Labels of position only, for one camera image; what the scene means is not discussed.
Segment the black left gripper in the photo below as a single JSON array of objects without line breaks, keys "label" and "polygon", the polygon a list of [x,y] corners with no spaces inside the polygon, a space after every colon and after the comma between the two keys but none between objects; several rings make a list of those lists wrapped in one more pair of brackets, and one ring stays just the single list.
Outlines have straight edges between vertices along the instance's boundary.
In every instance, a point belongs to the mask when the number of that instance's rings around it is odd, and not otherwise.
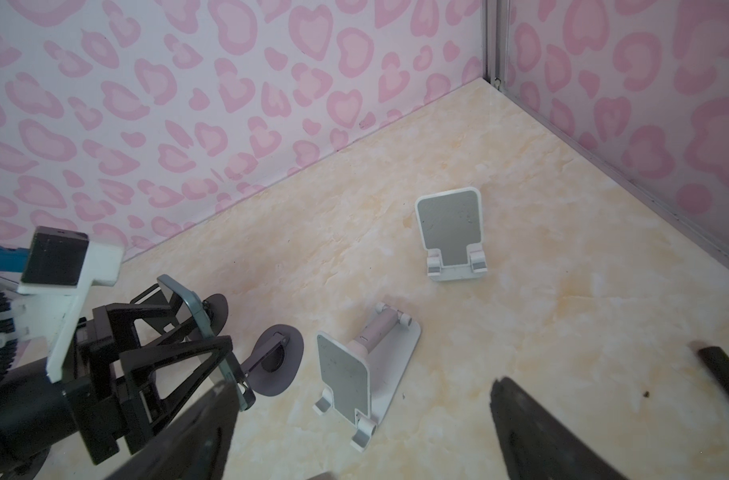
[{"label": "black left gripper", "polygon": [[[142,450],[232,352],[228,336],[200,340],[192,314],[178,320],[182,307],[178,294],[166,296],[154,283],[128,303],[78,320],[62,390],[95,464],[118,453],[120,438],[130,452]],[[158,334],[152,346],[142,347],[138,321]]]}]

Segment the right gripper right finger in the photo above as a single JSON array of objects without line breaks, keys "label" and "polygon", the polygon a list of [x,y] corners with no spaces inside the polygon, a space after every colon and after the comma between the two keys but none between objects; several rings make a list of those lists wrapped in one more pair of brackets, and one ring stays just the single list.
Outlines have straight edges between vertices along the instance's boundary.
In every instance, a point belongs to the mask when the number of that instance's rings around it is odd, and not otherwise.
[{"label": "right gripper right finger", "polygon": [[510,479],[622,479],[509,377],[496,379],[490,412]]}]

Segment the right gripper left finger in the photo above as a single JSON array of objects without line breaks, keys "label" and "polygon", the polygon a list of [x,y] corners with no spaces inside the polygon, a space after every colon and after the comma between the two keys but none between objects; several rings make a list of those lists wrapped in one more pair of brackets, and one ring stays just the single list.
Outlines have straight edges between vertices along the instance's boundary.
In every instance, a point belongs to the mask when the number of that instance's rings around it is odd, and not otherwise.
[{"label": "right gripper left finger", "polygon": [[240,388],[222,381],[140,452],[112,479],[220,479],[240,415]]}]

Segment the green phone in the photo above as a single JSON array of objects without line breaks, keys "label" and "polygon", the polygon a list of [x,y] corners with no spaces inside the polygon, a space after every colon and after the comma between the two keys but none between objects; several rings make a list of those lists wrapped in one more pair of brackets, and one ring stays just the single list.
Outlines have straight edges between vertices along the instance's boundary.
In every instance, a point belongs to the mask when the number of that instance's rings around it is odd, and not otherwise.
[{"label": "green phone", "polygon": [[[190,312],[190,315],[194,318],[196,326],[198,326],[198,332],[204,339],[212,339],[216,337],[214,330],[212,330],[212,320],[206,313],[204,302],[200,299],[200,296],[184,287],[180,282],[174,280],[168,274],[162,274],[158,276],[158,285],[164,286],[170,290],[173,294],[176,294]],[[252,388],[248,386],[246,382],[246,374],[242,372],[236,356],[232,352],[228,353],[224,360],[218,365],[218,372],[212,372],[210,374],[210,380],[213,384],[225,381],[226,383],[236,386],[236,393],[238,394],[238,409],[240,411],[246,411],[256,403],[256,396],[252,391]]]}]

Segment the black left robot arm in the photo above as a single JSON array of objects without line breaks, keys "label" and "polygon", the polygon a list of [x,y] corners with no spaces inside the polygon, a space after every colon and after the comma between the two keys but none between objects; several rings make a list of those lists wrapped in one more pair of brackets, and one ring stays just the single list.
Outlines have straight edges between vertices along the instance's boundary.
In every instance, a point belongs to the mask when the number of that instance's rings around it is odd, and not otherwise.
[{"label": "black left robot arm", "polygon": [[34,478],[52,446],[74,434],[95,464],[120,450],[140,456],[176,445],[184,428],[174,419],[196,389],[232,352],[222,336],[228,300],[202,303],[206,337],[196,318],[180,321],[178,295],[166,300],[158,286],[148,300],[114,303],[80,318],[66,352],[64,379],[54,382],[46,362],[12,370],[0,382],[0,479]]}]

